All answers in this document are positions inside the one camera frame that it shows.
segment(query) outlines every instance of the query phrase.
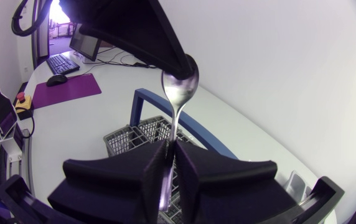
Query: spoon handle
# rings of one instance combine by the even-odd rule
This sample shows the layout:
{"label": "spoon handle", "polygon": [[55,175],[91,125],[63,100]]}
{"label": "spoon handle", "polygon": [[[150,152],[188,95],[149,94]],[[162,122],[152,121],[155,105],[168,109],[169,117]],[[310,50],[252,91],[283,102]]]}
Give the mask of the spoon handle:
{"label": "spoon handle", "polygon": [[174,146],[177,141],[177,129],[179,115],[185,105],[179,108],[172,107],[172,124],[171,133],[166,154],[166,166],[163,173],[163,180],[161,185],[160,203],[159,210],[166,212],[171,204],[171,188],[172,188],[172,174],[173,174],[173,164],[174,164]]}

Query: metal spoon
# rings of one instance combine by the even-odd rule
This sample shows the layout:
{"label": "metal spoon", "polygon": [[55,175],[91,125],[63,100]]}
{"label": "metal spoon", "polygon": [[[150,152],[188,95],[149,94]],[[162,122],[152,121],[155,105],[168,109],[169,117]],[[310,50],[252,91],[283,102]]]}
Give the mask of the metal spoon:
{"label": "metal spoon", "polygon": [[163,173],[159,210],[166,212],[171,204],[172,170],[174,162],[174,144],[177,139],[179,115],[185,104],[193,97],[199,85],[199,70],[192,58],[188,58],[194,66],[193,75],[185,80],[178,80],[166,72],[161,73],[161,84],[172,106],[172,126],[167,148],[167,167]]}

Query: gray plastic basket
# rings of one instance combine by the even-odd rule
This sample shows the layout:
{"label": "gray plastic basket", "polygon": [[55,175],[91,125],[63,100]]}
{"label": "gray plastic basket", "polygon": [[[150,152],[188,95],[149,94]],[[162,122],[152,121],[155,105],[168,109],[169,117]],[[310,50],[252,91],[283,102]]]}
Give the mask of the gray plastic basket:
{"label": "gray plastic basket", "polygon": [[[141,121],[138,126],[131,127],[127,125],[106,135],[103,137],[103,140],[105,141],[108,155],[111,157],[135,149],[143,144],[168,139],[170,133],[171,123],[162,116],[156,116]],[[177,139],[195,145],[180,129],[177,131]],[[174,164],[171,193],[172,203],[167,212],[159,212],[157,223],[182,223],[182,211],[179,200],[178,179]]]}

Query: bright light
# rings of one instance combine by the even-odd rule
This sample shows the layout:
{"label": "bright light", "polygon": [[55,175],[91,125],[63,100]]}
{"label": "bright light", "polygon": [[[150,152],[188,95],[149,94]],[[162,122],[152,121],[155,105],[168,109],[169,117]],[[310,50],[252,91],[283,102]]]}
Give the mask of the bright light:
{"label": "bright light", "polygon": [[70,22],[70,19],[59,6],[59,0],[53,0],[49,11],[49,19],[59,24]]}

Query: computer mouse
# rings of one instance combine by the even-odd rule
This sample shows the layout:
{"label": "computer mouse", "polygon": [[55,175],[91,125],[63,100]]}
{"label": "computer mouse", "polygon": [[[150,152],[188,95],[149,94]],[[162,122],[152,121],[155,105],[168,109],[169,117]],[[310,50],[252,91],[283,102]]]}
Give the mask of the computer mouse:
{"label": "computer mouse", "polygon": [[65,82],[67,82],[67,77],[65,75],[54,75],[48,79],[47,86],[60,85]]}

